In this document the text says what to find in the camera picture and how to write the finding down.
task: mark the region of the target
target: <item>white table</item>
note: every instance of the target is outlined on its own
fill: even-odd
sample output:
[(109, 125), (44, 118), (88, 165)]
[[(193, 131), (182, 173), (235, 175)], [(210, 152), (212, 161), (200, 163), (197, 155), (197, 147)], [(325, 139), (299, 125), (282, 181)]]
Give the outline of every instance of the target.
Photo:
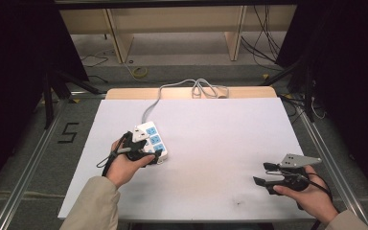
[[(58, 215), (66, 218), (111, 143), (139, 125), (154, 100), (104, 100)], [(302, 154), (280, 99), (161, 100), (149, 115), (169, 151), (121, 188), (120, 221), (208, 222), (312, 219), (284, 196), (269, 195), (263, 162)]]

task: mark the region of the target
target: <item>person's right hand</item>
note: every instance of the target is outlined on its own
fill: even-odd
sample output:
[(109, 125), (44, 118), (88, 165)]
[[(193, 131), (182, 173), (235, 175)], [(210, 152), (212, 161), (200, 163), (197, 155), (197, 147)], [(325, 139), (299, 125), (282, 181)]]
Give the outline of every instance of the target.
[[(113, 143), (112, 150), (115, 150), (120, 141)], [(153, 159), (154, 155), (147, 155), (140, 160), (130, 161), (124, 154), (119, 154), (110, 165), (106, 178), (119, 189), (122, 185), (128, 183), (140, 168), (146, 166)]]
[[(312, 166), (306, 166), (305, 170), (306, 173), (316, 173)], [(325, 182), (318, 176), (309, 174), (309, 178), (312, 182), (328, 189)], [(328, 195), (313, 185), (309, 185), (307, 189), (301, 192), (280, 185), (274, 186), (273, 189), (277, 193), (297, 201), (307, 213), (325, 225), (328, 225), (338, 215)]]

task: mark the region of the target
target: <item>beige sleeve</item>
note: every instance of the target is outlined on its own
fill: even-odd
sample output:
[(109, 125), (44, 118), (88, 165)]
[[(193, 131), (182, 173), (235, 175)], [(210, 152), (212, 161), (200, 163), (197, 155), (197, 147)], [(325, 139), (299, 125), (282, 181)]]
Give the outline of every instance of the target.
[(116, 229), (119, 197), (106, 177), (90, 178), (60, 229)]
[(328, 224), (326, 230), (339, 230), (339, 229), (350, 229), (350, 230), (368, 230), (368, 226), (364, 224), (354, 213), (346, 210), (340, 213), (333, 221)]

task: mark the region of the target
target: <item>black cable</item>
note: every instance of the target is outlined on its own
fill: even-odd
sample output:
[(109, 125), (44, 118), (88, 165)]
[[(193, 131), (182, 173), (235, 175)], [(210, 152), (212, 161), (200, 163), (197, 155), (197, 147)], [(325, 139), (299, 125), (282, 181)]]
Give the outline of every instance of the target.
[(86, 56), (86, 57), (82, 58), (81, 60), (85, 60), (85, 59), (86, 59), (86, 58), (88, 58), (88, 57), (101, 58), (101, 59), (104, 59), (104, 60), (103, 60), (103, 61), (100, 61), (100, 62), (98, 62), (98, 63), (96, 63), (96, 64), (94, 64), (94, 65), (84, 65), (84, 66), (86, 66), (86, 67), (94, 67), (94, 66), (97, 66), (97, 65), (99, 65), (99, 64), (102, 64), (102, 63), (104, 63), (104, 62), (106, 62), (106, 61), (108, 60), (108, 57), (98, 57), (98, 56), (94, 56), (94, 55), (88, 55), (88, 56)]
[(97, 76), (97, 75), (88, 75), (88, 78), (97, 78), (97, 79), (102, 80), (105, 83), (109, 83), (109, 81), (107, 81), (107, 80), (105, 80), (105, 79), (103, 79), (103, 78), (101, 78), (100, 76)]
[(121, 144), (124, 142), (125, 138), (127, 137), (127, 134), (125, 133), (121, 139), (119, 139), (118, 145), (116, 145), (116, 148), (109, 154), (109, 156), (107, 157), (107, 161), (105, 164), (105, 167), (103, 168), (103, 176), (106, 176), (110, 166), (112, 165), (112, 162), (115, 160), (116, 156), (117, 156), (117, 151), (119, 149), (119, 146), (121, 146)]
[(294, 119), (294, 121), (292, 121), (291, 125), (293, 125), (297, 119), (301, 116), (301, 114), (303, 114), (305, 111), (303, 110), (302, 112), (300, 112), (300, 114), (298, 114), (298, 116)]
[[(254, 45), (254, 47), (256, 47), (257, 46), (257, 44), (258, 44), (258, 42), (259, 42), (259, 39), (260, 39), (260, 37), (262, 36), (262, 33), (263, 33), (263, 31), (264, 30), (261, 30), (261, 32), (259, 33), (259, 36), (258, 36), (258, 38), (256, 39), (256, 41), (255, 41), (255, 45)], [(255, 60), (255, 62), (258, 64), (258, 65), (260, 65), (259, 64), (259, 62), (256, 60), (256, 57), (255, 56), (253, 56), (253, 59)]]
[[(328, 185), (327, 181), (322, 176), (320, 176), (317, 173), (308, 172), (307, 174), (316, 175), (316, 176), (318, 176), (325, 183), (326, 188), (318, 185), (317, 183), (315, 183), (313, 181), (307, 180), (308, 183), (310, 183), (311, 185), (313, 185), (316, 188), (320, 189), (322, 192), (326, 193), (328, 195), (328, 197), (330, 198), (331, 203), (333, 204), (333, 207), (335, 208), (335, 210), (337, 211), (337, 213), (340, 213), (339, 210), (334, 206), (334, 197), (333, 197), (333, 194), (331, 192), (331, 188)], [(321, 222), (317, 219), (316, 222), (313, 224), (311, 230), (316, 230), (318, 228), (319, 224), (321, 224)]]
[(297, 114), (297, 108), (295, 107), (295, 102), (290, 101), (287, 97), (283, 96), (283, 95), (279, 95), (279, 98), (283, 101), (286, 102), (288, 104), (291, 104), (291, 106), (294, 108), (294, 112), (292, 114), (288, 114), (289, 117), (294, 116), (295, 114)]
[(281, 95), (281, 94), (278, 94), (277, 97), (279, 97), (282, 100), (288, 101), (291, 104), (294, 104), (294, 105), (297, 105), (297, 106), (304, 106), (304, 102), (302, 100), (291, 99), (291, 98), (288, 98), (288, 97), (286, 97), (284, 95)]
[(280, 49), (280, 47), (277, 45), (276, 41), (274, 40), (273, 35), (271, 34), (271, 31), (269, 28), (270, 26), (270, 6), (269, 5), (265, 5), (265, 20), (267, 21), (266, 26), (265, 26), (265, 34), (267, 36), (269, 45), (271, 45), (277, 57), (279, 56), (278, 49)]
[(260, 23), (260, 25), (262, 27), (261, 34), (264, 33), (265, 36), (267, 37), (268, 47), (270, 49), (270, 52), (273, 55), (273, 57), (276, 58), (276, 55), (274, 55), (274, 53), (277, 54), (277, 50), (274, 48), (274, 46), (273, 46), (273, 44), (272, 44), (272, 42), (270, 40), (270, 39), (272, 39), (272, 37), (270, 37), (270, 34), (268, 34), (268, 32), (267, 32), (267, 15), (268, 15), (268, 13), (267, 13), (267, 11), (268, 11), (267, 6), (265, 6), (265, 9), (264, 9), (264, 13), (265, 13), (264, 23), (262, 22), (262, 19), (261, 19), (261, 17), (258, 14), (258, 11), (256, 9), (256, 6), (253, 6), (253, 8), (255, 10), (256, 16), (258, 17), (259, 23)]
[(262, 57), (261, 57), (261, 56), (256, 55), (256, 54), (255, 54), (254, 52), (252, 52), (252, 51), (249, 51), (249, 50), (245, 47), (245, 48), (246, 48), (250, 53), (252, 53), (253, 55), (256, 55), (256, 56), (258, 56), (258, 57), (260, 57), (260, 58), (266, 58), (266, 59), (268, 59), (268, 60), (272, 61), (273, 63), (275, 62), (275, 60), (274, 60), (274, 59), (270, 58), (269, 56), (265, 55), (263, 52), (261, 52), (261, 51), (259, 51), (258, 49), (256, 49), (256, 47), (254, 47), (254, 46), (252, 46), (251, 44), (249, 44), (249, 42), (247, 42), (247, 41), (246, 41), (246, 39), (244, 39), (244, 37), (243, 37), (243, 36), (241, 36), (241, 40), (242, 40), (243, 42), (245, 42), (245, 43), (247, 44), (247, 46), (248, 46), (250, 49), (252, 49), (253, 51), (258, 52), (260, 55), (262, 55)]

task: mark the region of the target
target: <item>wire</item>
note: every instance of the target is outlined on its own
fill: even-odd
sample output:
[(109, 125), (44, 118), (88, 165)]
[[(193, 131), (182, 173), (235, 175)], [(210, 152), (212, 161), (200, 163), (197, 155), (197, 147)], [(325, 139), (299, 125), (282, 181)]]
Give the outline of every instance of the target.
[(139, 82), (146, 82), (146, 83), (157, 83), (157, 84), (168, 84), (168, 83), (174, 83), (172, 81), (168, 82), (168, 81), (151, 81), (151, 80), (139, 80), (139, 78), (137, 78), (135, 76), (135, 74), (133, 74), (133, 72), (130, 70), (130, 68), (125, 64), (123, 63), (123, 65), (126, 67), (126, 69), (128, 70), (128, 72), (130, 73), (130, 75), (133, 77), (134, 80), (136, 81), (139, 81)]
[(252, 46), (251, 44), (249, 44), (249, 42), (247, 42), (247, 41), (246, 41), (246, 39), (244, 39), (244, 37), (243, 37), (243, 36), (241, 36), (241, 41), (242, 41), (242, 45), (243, 45), (243, 47), (244, 47), (247, 51), (249, 51), (250, 53), (252, 53), (253, 55), (255, 55), (255, 56), (259, 57), (259, 58), (265, 58), (265, 59), (268, 59), (268, 60), (270, 60), (270, 61), (272, 61), (272, 62), (275, 62), (275, 60), (274, 60), (274, 59), (270, 58), (269, 56), (265, 55), (263, 52), (259, 51), (259, 50), (258, 50), (258, 49), (256, 49), (254, 46)]
[(107, 49), (107, 50), (102, 50), (102, 51), (97, 52), (97, 54), (95, 54), (94, 56), (97, 56), (97, 55), (98, 55), (98, 54), (100, 54), (100, 53), (105, 54), (105, 53), (106, 53), (106, 51), (112, 51), (112, 53), (115, 53), (115, 50), (114, 50), (114, 49)]
[(253, 8), (255, 10), (256, 16), (258, 17), (259, 23), (262, 27), (261, 34), (262, 33), (265, 34), (265, 36), (267, 37), (268, 47), (270, 48), (271, 54), (273, 55), (274, 58), (277, 58), (279, 46), (276, 44), (273, 37), (271, 36), (271, 33), (269, 32), (269, 25), (268, 25), (269, 24), (270, 7), (268, 5), (265, 5), (265, 8), (264, 8), (264, 23), (262, 22), (262, 19), (258, 14), (256, 6), (253, 6)]
[(103, 78), (101, 78), (100, 76), (97, 76), (97, 75), (89, 75), (88, 78), (97, 78), (97, 79), (102, 80), (105, 83), (109, 83), (109, 81), (107, 81), (107, 80), (105, 80), (105, 79), (103, 79)]
[(292, 114), (288, 114), (289, 117), (294, 116), (295, 114), (297, 114), (297, 108), (295, 107), (296, 105), (299, 105), (299, 103), (296, 103), (292, 100), (290, 100), (288, 97), (285, 97), (283, 95), (278, 95), (278, 97), (283, 101), (286, 102), (288, 104), (291, 104), (291, 106), (294, 108), (294, 112)]
[(103, 167), (105, 167), (105, 166), (107, 165), (107, 162), (106, 162), (104, 165), (102, 165), (102, 163), (103, 163), (105, 160), (109, 159), (109, 157), (111, 157), (112, 155), (114, 156), (114, 152), (118, 151), (119, 146), (121, 146), (121, 144), (122, 144), (122, 142), (124, 141), (124, 139), (125, 139), (125, 135), (123, 135), (123, 136), (121, 137), (121, 139), (119, 139), (119, 142), (118, 142), (118, 145), (116, 145), (116, 148), (115, 148), (114, 150), (112, 150), (112, 151), (109, 153), (109, 155), (108, 155), (104, 160), (102, 160), (100, 163), (98, 163), (98, 164), (97, 164), (97, 168), (103, 168)]
[(324, 188), (324, 187), (322, 187), (322, 186), (320, 186), (320, 185), (318, 185), (318, 184), (316, 184), (315, 182), (312, 182), (312, 181), (310, 181), (309, 183), (311, 185), (317, 187), (318, 189), (322, 190), (324, 193), (326, 193), (330, 197), (331, 201), (334, 201), (333, 194), (331, 193), (331, 189), (330, 189), (330, 186), (328, 185), (327, 181), (317, 173), (308, 172), (307, 174), (318, 176), (325, 183), (326, 188)]
[[(204, 94), (206, 97), (209, 97), (209, 98), (217, 98), (219, 95), (218, 95), (217, 91), (215, 90), (215, 88), (224, 88), (226, 90), (226, 98), (229, 98), (229, 89), (228, 89), (228, 87), (223, 86), (223, 85), (213, 85), (213, 84), (210, 84), (205, 79), (183, 80), (183, 81), (178, 82), (178, 83), (165, 84), (165, 85), (162, 85), (159, 88), (158, 95), (157, 95), (157, 100), (153, 104), (151, 104), (145, 110), (145, 112), (143, 113), (143, 115), (142, 115), (142, 124), (146, 122), (146, 119), (147, 119), (147, 117), (149, 115), (148, 113), (150, 113), (155, 108), (155, 106), (159, 103), (159, 101), (161, 99), (161, 91), (162, 91), (163, 88), (170, 87), (170, 86), (176, 86), (176, 85), (179, 85), (179, 84), (182, 84), (182, 83), (186, 83), (186, 82), (193, 82), (194, 83), (193, 88), (191, 90), (191, 92), (192, 92), (192, 98), (194, 98), (194, 97), (200, 98), (202, 96), (202, 94)], [(213, 93), (210, 94), (210, 93), (206, 92), (204, 90), (202, 84), (207, 85), (213, 91)]]
[(108, 60), (108, 57), (98, 57), (98, 56), (95, 56), (95, 55), (88, 55), (84, 58), (81, 59), (81, 61), (85, 60), (86, 58), (89, 58), (89, 57), (93, 57), (93, 58), (100, 58), (100, 59), (103, 59), (102, 61), (96, 63), (96, 64), (93, 64), (93, 65), (83, 65), (83, 66), (86, 66), (86, 67), (94, 67), (94, 66), (97, 66), (99, 64), (102, 64), (104, 62), (106, 62)]
[(324, 119), (325, 116), (327, 115), (327, 112), (324, 112), (324, 114), (322, 116), (319, 116), (316, 112), (315, 112), (315, 108), (313, 107), (313, 101), (315, 100), (315, 97), (312, 97), (312, 100), (311, 100), (311, 108), (312, 108), (312, 112), (313, 114), (315, 114), (315, 116), (319, 119)]
[(302, 112), (300, 112), (300, 114), (298, 114), (298, 116), (294, 119), (294, 121), (292, 121), (291, 125), (293, 125), (297, 119), (301, 116), (301, 114), (303, 114), (305, 111), (303, 110)]

